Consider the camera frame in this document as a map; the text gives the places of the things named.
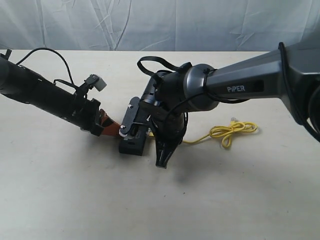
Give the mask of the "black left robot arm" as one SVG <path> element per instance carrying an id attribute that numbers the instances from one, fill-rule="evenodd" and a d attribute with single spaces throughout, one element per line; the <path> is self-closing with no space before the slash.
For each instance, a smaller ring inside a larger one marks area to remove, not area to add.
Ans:
<path id="1" fill-rule="evenodd" d="M 105 81 L 91 74 L 82 85 L 72 83 L 70 93 L 33 70 L 0 59 L 1 95 L 23 104 L 33 105 L 95 136 L 119 136 L 120 125 L 100 108 L 96 99 L 88 99 L 88 91 L 106 87 Z"/>

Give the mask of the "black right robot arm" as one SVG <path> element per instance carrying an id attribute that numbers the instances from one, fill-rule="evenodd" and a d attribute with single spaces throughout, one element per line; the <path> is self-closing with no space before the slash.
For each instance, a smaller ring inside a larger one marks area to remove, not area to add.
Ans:
<path id="1" fill-rule="evenodd" d="M 144 56 L 138 68 L 150 77 L 140 100 L 155 137 L 156 166 L 166 168 L 187 130 L 188 114 L 219 103 L 280 99 L 297 124 L 320 138 L 320 39 L 278 44 L 271 52 L 216 69 L 190 62 L 175 66 Z"/>

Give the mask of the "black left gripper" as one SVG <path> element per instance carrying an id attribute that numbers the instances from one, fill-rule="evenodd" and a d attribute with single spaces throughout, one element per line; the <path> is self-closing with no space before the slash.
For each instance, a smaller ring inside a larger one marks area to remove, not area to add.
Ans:
<path id="1" fill-rule="evenodd" d="M 94 98 L 74 100 L 62 119 L 94 136 L 119 137 L 120 125 L 100 109 L 100 105 L 101 103 Z"/>

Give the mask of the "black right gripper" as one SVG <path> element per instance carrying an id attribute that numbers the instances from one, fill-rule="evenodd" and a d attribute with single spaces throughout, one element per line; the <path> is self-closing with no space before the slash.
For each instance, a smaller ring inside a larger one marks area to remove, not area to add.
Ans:
<path id="1" fill-rule="evenodd" d="M 185 114 L 173 112 L 168 115 L 163 109 L 150 112 L 151 129 L 155 136 L 156 161 L 158 168 L 166 168 L 185 134 Z"/>

